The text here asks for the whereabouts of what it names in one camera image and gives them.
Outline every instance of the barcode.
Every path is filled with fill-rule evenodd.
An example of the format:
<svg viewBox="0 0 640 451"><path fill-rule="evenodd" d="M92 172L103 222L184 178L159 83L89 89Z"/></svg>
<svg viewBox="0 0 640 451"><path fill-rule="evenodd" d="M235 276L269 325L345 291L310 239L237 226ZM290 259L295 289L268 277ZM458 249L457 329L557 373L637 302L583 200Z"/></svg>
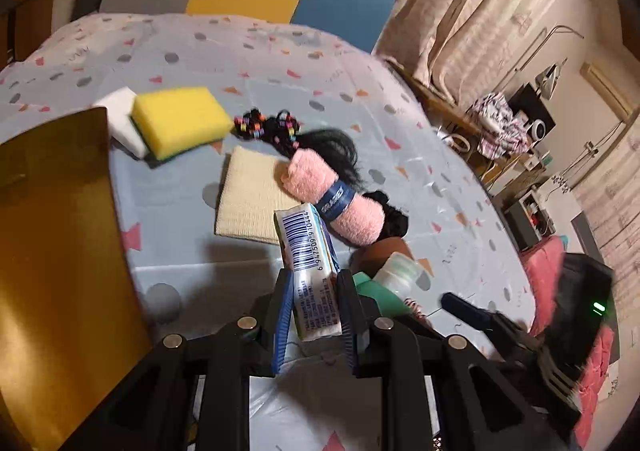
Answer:
<svg viewBox="0 0 640 451"><path fill-rule="evenodd" d="M282 225L289 241L293 271L315 267L318 264L318 242L314 238L313 223L308 213L300 211L286 216L282 219Z"/></svg>

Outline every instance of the black speaker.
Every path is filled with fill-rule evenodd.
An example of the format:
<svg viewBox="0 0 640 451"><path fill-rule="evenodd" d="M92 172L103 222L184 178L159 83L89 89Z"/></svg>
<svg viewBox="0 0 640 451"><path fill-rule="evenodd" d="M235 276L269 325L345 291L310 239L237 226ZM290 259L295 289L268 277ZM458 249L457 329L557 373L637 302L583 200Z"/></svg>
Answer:
<svg viewBox="0 0 640 451"><path fill-rule="evenodd" d="M518 89L513 97L509 99L509 107L513 110L514 115L522 110L529 118L527 121L529 124L536 119L544 122L546 129L545 135L548 135L549 131L556 125L553 117L551 117L551 114L549 114L542 100L530 84L521 86Z"/></svg>

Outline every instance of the pink towel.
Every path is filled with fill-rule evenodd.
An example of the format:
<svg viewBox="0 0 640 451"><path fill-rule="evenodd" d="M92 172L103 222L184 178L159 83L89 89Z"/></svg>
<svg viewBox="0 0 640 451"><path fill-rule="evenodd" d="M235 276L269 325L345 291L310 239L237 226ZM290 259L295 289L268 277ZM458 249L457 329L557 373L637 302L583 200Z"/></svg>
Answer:
<svg viewBox="0 0 640 451"><path fill-rule="evenodd" d="M293 155L282 183L302 202L317 204L338 179L336 172L312 149L299 149ZM336 233L356 245L376 241L385 223L382 206L375 200L356 194L338 218L331 222Z"/></svg>

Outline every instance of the metal screw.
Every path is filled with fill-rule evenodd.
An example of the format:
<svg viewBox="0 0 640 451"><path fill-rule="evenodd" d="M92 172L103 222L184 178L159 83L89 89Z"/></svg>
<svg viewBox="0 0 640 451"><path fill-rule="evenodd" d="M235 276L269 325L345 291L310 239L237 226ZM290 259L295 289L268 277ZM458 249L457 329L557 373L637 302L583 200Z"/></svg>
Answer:
<svg viewBox="0 0 640 451"><path fill-rule="evenodd" d="M168 335L162 340L162 344L167 348L177 348L182 344L182 337L178 334Z"/></svg>
<svg viewBox="0 0 640 451"><path fill-rule="evenodd" d="M254 317L244 316L238 320L238 326L242 328L242 330L251 330L256 327L258 322Z"/></svg>
<svg viewBox="0 0 640 451"><path fill-rule="evenodd" d="M449 338L449 346L456 350L464 350L466 348L466 339L463 336L451 336Z"/></svg>
<svg viewBox="0 0 640 451"><path fill-rule="evenodd" d="M373 321L373 324L379 330L391 330L394 327L394 322L388 317L379 317Z"/></svg>

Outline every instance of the pink blanket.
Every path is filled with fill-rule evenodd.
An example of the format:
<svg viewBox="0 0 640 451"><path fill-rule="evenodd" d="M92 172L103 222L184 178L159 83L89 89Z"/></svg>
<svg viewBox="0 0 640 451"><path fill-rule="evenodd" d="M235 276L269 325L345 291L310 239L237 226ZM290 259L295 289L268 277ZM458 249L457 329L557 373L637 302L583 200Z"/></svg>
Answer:
<svg viewBox="0 0 640 451"><path fill-rule="evenodd" d="M529 277L533 296L536 299L536 315L533 319L531 334L538 335L551 322L556 308L556 283L564 257L562 240L549 237L520 256L522 265ZM604 382L609 355L613 344L613 330L603 325L593 344L584 374L578 385L578 394L582 402L582 416L574 431L580 447L584 448L591 434L591 422L598 404L598 392Z"/></svg>

